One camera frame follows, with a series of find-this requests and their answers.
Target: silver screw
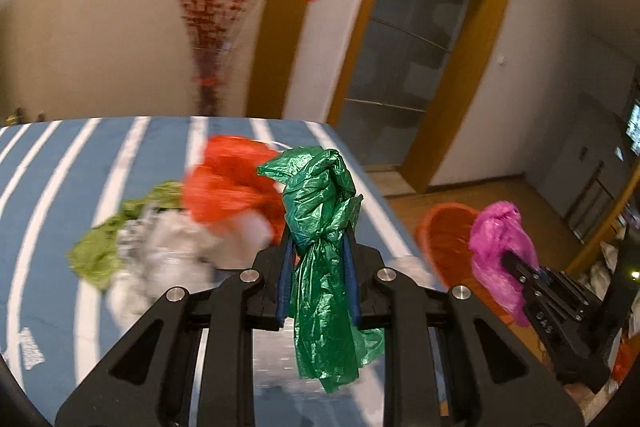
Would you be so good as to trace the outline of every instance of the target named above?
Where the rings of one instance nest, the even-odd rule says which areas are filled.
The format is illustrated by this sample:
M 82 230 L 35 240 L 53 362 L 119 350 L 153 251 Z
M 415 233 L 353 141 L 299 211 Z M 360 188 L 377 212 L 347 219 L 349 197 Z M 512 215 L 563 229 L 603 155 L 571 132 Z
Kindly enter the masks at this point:
M 181 301 L 184 296 L 184 289 L 180 288 L 180 286 L 175 286 L 166 293 L 166 299 L 171 302 Z
M 384 282 L 391 282 L 396 278 L 396 272 L 391 268 L 380 268 L 376 274 L 378 279 Z
M 258 277 L 260 277 L 260 272 L 258 272 L 258 270 L 254 270 L 253 268 L 244 270 L 240 274 L 240 280 L 242 282 L 256 282 L 258 280 Z
M 461 301 L 466 301 L 471 296 L 471 290 L 466 286 L 454 286 L 451 290 L 451 294 Z

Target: pink plastic bag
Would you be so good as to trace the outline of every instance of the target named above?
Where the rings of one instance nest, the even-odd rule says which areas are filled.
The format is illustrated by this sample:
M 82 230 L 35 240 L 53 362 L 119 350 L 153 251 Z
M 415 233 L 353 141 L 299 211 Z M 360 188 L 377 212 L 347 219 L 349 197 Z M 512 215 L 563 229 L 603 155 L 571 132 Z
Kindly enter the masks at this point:
M 538 269 L 536 249 L 520 224 L 520 212 L 513 203 L 498 201 L 486 207 L 476 217 L 469 237 L 471 269 L 478 281 L 489 290 L 500 304 L 522 327 L 529 325 L 522 306 L 522 284 L 516 281 L 500 264 L 502 254 L 508 250 Z

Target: striped tablecloth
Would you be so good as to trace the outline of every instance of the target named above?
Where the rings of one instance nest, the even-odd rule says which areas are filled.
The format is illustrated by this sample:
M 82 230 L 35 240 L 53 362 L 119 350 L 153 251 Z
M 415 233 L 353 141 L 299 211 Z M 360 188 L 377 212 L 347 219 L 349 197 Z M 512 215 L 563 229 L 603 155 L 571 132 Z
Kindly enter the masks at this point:
M 181 179 L 214 134 L 246 136 L 275 148 L 320 144 L 339 150 L 364 195 L 357 240 L 380 250 L 386 263 L 419 255 L 353 155 L 324 124 L 140 116 L 2 128 L 0 350 L 51 422 L 119 337 L 103 295 L 78 281 L 66 252 L 115 213 L 121 199 Z M 287 326 L 255 334 L 258 427 L 382 425 L 382 364 L 366 367 L 358 382 L 326 395 L 318 382 L 297 377 Z

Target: light green plastic bag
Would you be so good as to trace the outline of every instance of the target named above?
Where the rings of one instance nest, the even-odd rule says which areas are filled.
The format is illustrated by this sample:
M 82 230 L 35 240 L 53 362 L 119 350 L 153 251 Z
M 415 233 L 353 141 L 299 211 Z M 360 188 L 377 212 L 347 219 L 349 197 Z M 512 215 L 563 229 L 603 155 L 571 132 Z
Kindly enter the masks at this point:
M 181 195 L 182 184 L 167 181 L 156 185 L 145 198 L 123 201 L 117 214 L 89 230 L 66 255 L 69 267 L 78 277 L 105 291 L 111 276 L 121 267 L 116 253 L 116 239 L 124 222 L 138 219 L 149 201 L 155 201 L 158 208 L 180 208 Z
M 355 227 L 362 196 L 340 154 L 319 146 L 287 150 L 258 174 L 285 185 L 285 220 L 301 257 L 289 309 L 300 377 L 319 378 L 332 393 L 384 351 L 381 330 L 351 325 L 344 293 L 340 244 L 347 225 Z

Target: orange bucket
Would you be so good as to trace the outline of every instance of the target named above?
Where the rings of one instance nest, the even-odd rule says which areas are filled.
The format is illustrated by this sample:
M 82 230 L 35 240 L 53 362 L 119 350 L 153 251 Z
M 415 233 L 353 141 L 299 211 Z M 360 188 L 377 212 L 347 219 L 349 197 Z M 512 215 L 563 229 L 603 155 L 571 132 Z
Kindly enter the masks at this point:
M 422 256 L 431 261 L 447 288 L 462 284 L 467 286 L 505 324 L 513 318 L 476 280 L 471 272 L 469 233 L 480 212 L 462 203 L 440 203 L 431 207 L 415 231 L 415 240 Z

